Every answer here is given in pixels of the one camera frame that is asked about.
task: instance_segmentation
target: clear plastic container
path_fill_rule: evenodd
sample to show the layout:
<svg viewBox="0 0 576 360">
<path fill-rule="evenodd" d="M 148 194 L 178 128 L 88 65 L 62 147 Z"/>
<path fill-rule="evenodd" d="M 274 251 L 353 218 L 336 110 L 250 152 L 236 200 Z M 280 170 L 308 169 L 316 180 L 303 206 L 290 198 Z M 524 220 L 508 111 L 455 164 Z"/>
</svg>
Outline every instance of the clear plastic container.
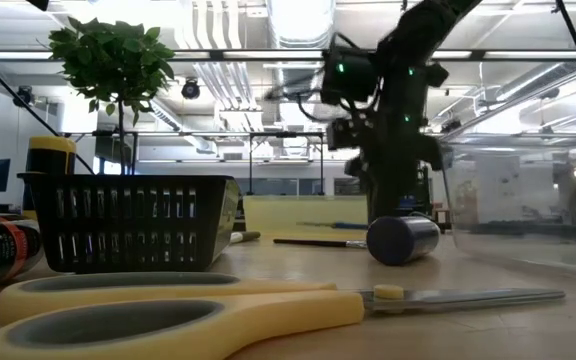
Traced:
<svg viewBox="0 0 576 360">
<path fill-rule="evenodd" d="M 459 249 L 576 271 L 576 72 L 442 140 Z"/>
</svg>

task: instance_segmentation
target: wooden table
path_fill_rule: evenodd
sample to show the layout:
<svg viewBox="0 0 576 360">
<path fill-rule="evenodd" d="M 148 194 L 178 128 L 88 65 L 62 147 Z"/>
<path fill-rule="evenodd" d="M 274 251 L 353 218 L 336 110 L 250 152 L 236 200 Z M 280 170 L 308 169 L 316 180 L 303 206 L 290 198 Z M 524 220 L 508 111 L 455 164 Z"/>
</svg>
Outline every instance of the wooden table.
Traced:
<svg viewBox="0 0 576 360">
<path fill-rule="evenodd" d="M 214 271 L 334 281 L 344 289 L 392 283 L 418 289 L 555 287 L 568 293 L 567 301 L 559 304 L 370 318 L 360 325 L 264 341 L 232 360 L 576 360 L 576 278 L 477 260 L 455 249 L 448 236 L 432 258 L 403 268 L 382 266 L 363 250 L 279 246 L 262 240 L 231 246 Z M 51 275 L 41 264 L 22 279 Z"/>
</svg>

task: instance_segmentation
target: black cylinder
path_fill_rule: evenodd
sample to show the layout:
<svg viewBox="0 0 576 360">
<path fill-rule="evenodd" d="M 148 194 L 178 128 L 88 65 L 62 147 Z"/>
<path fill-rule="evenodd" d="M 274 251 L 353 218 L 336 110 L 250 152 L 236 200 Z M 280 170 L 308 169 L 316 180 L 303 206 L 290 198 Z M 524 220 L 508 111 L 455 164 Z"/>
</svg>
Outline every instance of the black cylinder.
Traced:
<svg viewBox="0 0 576 360">
<path fill-rule="evenodd" d="M 439 227 L 423 217 L 384 216 L 370 224 L 366 244 L 377 261 L 399 266 L 432 252 L 439 233 Z"/>
</svg>

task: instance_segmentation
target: green plant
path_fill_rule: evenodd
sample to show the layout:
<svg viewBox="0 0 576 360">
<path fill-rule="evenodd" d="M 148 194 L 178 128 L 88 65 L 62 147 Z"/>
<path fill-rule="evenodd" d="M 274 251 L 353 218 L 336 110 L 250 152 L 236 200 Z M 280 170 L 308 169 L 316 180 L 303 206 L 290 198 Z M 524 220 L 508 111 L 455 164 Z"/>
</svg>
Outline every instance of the green plant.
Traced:
<svg viewBox="0 0 576 360">
<path fill-rule="evenodd" d="M 143 25 L 132 26 L 122 21 L 114 25 L 97 19 L 82 24 L 69 18 L 74 29 L 50 32 L 52 59 L 63 60 L 66 80 L 90 100 L 89 111 L 107 103 L 106 113 L 119 115 L 119 138 L 124 144 L 124 106 L 139 113 L 151 112 L 150 101 L 161 88 L 167 88 L 166 77 L 174 79 L 167 60 L 175 53 L 160 43 L 159 28 L 147 31 Z M 121 174 L 124 153 L 121 153 Z"/>
</svg>

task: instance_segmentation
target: black plastic basket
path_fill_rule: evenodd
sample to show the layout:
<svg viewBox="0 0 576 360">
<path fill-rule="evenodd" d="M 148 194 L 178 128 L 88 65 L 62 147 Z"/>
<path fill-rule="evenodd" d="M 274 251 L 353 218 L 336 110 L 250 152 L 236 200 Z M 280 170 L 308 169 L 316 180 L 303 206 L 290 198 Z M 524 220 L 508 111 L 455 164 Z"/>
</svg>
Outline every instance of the black plastic basket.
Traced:
<svg viewBox="0 0 576 360">
<path fill-rule="evenodd" d="M 58 272 L 204 271 L 229 244 L 229 176 L 20 174 Z"/>
</svg>

